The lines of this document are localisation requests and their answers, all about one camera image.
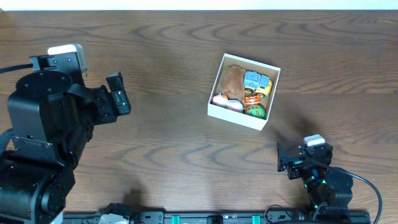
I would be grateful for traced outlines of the green numbered dice ball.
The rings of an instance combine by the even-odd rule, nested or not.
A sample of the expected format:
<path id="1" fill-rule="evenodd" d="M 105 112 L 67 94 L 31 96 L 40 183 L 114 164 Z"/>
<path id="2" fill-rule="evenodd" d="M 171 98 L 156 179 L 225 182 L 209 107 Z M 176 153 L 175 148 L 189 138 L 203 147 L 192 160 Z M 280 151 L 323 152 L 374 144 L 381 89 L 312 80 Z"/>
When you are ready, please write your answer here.
<path id="1" fill-rule="evenodd" d="M 252 116 L 259 119 L 264 119 L 266 116 L 266 111 L 260 104 L 249 105 L 244 110 L 244 113 L 248 116 Z"/>

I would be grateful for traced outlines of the orange ribbed ball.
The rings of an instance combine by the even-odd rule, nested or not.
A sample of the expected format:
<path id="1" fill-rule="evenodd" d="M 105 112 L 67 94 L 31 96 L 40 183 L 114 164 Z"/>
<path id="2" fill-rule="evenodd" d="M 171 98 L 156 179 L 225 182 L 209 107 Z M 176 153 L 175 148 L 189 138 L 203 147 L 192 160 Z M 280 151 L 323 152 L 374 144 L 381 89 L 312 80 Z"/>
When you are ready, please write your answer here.
<path id="1" fill-rule="evenodd" d="M 261 102 L 261 97 L 259 95 L 245 96 L 244 103 L 246 105 L 256 105 Z"/>

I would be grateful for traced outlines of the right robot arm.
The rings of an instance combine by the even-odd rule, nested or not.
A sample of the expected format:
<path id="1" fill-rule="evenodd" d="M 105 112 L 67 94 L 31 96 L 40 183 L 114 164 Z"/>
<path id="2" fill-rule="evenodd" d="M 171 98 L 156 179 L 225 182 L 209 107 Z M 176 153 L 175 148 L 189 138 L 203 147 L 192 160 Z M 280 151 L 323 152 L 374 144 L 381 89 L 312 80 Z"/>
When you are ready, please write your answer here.
<path id="1" fill-rule="evenodd" d="M 290 180 L 301 179 L 307 191 L 313 210 L 311 220 L 345 219 L 348 217 L 348 204 L 353 198 L 352 176 L 340 168 L 330 168 L 333 147 L 327 143 L 298 147 L 299 155 L 290 157 L 277 143 L 279 172 L 287 171 Z"/>

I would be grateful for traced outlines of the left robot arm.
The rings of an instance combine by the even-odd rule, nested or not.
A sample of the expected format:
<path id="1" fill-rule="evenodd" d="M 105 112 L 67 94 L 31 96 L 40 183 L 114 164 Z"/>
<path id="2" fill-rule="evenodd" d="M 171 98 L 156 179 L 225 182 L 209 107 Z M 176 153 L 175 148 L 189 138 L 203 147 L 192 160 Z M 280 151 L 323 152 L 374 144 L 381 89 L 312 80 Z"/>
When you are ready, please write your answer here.
<path id="1" fill-rule="evenodd" d="M 123 77 L 87 88 L 58 71 L 22 77 L 7 101 L 12 130 L 2 143 L 1 222 L 50 223 L 66 206 L 77 167 L 96 125 L 127 115 L 131 105 Z"/>

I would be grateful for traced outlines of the brown plush bear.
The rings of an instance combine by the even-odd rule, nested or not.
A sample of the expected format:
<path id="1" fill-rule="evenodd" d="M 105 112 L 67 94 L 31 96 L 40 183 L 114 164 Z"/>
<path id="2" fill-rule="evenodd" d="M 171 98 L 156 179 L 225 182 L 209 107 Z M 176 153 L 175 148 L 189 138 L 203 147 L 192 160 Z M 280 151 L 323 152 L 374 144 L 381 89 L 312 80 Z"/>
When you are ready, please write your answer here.
<path id="1" fill-rule="evenodd" d="M 245 90 L 243 85 L 246 69 L 237 65 L 228 67 L 220 79 L 221 92 L 229 99 L 244 101 Z"/>

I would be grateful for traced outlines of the yellow grey toy truck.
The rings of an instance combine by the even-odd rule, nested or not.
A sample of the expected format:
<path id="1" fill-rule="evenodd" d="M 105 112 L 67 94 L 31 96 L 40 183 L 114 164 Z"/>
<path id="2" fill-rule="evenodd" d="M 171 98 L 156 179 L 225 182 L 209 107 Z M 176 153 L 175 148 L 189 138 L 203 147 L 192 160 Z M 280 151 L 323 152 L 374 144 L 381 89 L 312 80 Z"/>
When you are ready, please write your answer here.
<path id="1" fill-rule="evenodd" d="M 247 71 L 243 79 L 244 90 L 247 95 L 268 97 L 271 93 L 273 81 L 267 76 L 254 71 Z"/>

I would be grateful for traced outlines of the white pink toy chicken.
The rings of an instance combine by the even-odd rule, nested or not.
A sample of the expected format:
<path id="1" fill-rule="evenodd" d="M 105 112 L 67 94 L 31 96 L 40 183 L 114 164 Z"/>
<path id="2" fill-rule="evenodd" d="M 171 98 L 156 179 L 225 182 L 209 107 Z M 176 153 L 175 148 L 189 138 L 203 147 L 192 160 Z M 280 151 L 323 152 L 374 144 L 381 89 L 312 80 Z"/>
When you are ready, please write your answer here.
<path id="1" fill-rule="evenodd" d="M 244 106 L 239 100 L 230 100 L 227 95 L 224 95 L 221 92 L 212 97 L 211 104 L 238 113 L 242 113 L 244 111 Z"/>

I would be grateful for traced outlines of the white cardboard box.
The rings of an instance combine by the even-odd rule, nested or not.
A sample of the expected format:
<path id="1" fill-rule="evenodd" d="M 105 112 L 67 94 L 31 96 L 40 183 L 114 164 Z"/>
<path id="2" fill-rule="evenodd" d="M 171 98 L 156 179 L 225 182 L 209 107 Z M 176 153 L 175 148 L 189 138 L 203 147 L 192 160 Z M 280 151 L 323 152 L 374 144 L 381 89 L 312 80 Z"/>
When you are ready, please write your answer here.
<path id="1" fill-rule="evenodd" d="M 256 130 L 269 119 L 280 68 L 224 54 L 208 101 L 208 115 Z"/>

